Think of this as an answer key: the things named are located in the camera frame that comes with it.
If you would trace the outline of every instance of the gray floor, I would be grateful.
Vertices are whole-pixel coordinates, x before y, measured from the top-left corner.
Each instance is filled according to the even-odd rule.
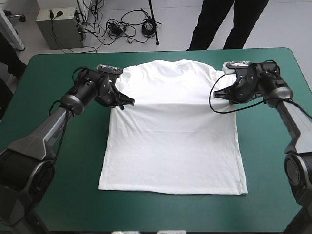
[[[110,46],[102,46],[98,52],[128,52],[128,51],[170,51],[186,50],[190,44],[194,27],[200,13],[202,0],[154,0],[154,14],[156,20],[163,23],[158,29],[160,45],[155,44],[155,39],[150,39],[146,44],[129,44],[121,38]],[[18,19],[12,21],[21,39],[26,45],[25,51],[19,54],[20,59],[27,63],[35,54],[61,53],[60,50],[49,50],[35,20],[38,6],[35,0],[12,0],[7,6],[11,11],[24,12],[27,16],[26,23]],[[106,0],[102,10],[104,14],[102,24],[107,19],[119,19],[129,9],[148,9],[147,0]],[[312,31],[310,21],[312,0],[271,0],[250,34],[245,48],[288,47],[290,48],[303,71],[303,74],[312,87]],[[133,13],[127,21],[139,22],[143,16]],[[222,49],[225,39],[232,27],[233,11],[231,10],[221,25],[209,49]],[[140,33],[138,40],[144,40]],[[88,35],[85,45],[98,46],[99,42]]]

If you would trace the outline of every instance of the robotic arm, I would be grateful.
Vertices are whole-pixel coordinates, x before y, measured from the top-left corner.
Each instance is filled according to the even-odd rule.
[[[285,150],[285,172],[298,204],[297,216],[284,230],[286,234],[312,233],[312,120],[295,102],[293,92],[280,76],[275,61],[264,63],[228,62],[225,73],[236,73],[234,84],[214,91],[214,98],[247,103],[263,97],[268,106],[276,108],[291,136]]]
[[[61,106],[31,134],[13,141],[0,154],[0,221],[14,234],[49,233],[34,208],[54,176],[58,152],[54,153],[53,145],[72,117],[82,114],[93,100],[122,110],[123,105],[134,104],[115,87],[122,69],[99,65],[96,71],[87,67],[76,71],[80,73],[59,101]]]

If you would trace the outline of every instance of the gray metal arm segment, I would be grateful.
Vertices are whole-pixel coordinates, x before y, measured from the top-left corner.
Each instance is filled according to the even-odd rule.
[[[285,153],[312,152],[312,121],[298,107],[288,102],[280,102],[277,110],[292,138]]]
[[[53,147],[62,132],[65,124],[65,115],[66,109],[59,107],[31,134],[9,144],[8,149],[38,160],[45,160],[48,155],[47,152]],[[68,117],[68,121],[70,121],[72,119],[70,112]]]

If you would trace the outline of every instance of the white t-shirt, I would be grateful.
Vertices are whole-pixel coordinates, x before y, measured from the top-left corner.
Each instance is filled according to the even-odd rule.
[[[112,108],[99,189],[168,194],[246,194],[236,114],[217,114],[209,92],[221,71],[196,61],[124,69],[116,87],[135,99]],[[231,85],[223,77],[214,90]],[[234,109],[213,99],[220,111]]]

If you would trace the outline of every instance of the metal stand leg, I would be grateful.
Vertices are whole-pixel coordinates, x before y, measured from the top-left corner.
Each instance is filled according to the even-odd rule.
[[[153,22],[154,22],[154,24],[155,24],[156,45],[159,45],[159,40],[158,40],[158,35],[157,35],[157,28],[156,28],[156,21],[155,21],[155,18],[154,18],[154,13],[153,13],[153,8],[152,8],[151,0],[148,0],[148,3],[149,3],[149,5],[150,5],[152,20],[153,20]]]

